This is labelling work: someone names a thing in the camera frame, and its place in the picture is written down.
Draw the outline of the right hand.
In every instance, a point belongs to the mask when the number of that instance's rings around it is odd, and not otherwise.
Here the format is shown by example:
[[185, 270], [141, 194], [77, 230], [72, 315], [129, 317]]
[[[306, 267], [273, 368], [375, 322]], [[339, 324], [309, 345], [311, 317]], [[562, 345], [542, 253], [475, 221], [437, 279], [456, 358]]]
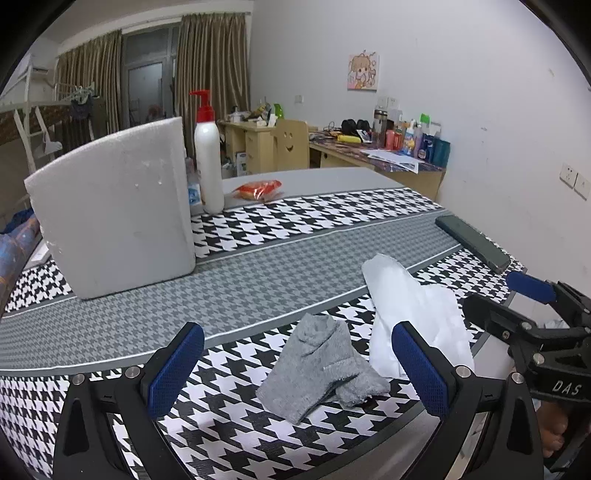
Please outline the right hand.
[[543, 401], [536, 411], [543, 456], [551, 457], [564, 445], [564, 434], [568, 427], [567, 411], [558, 403]]

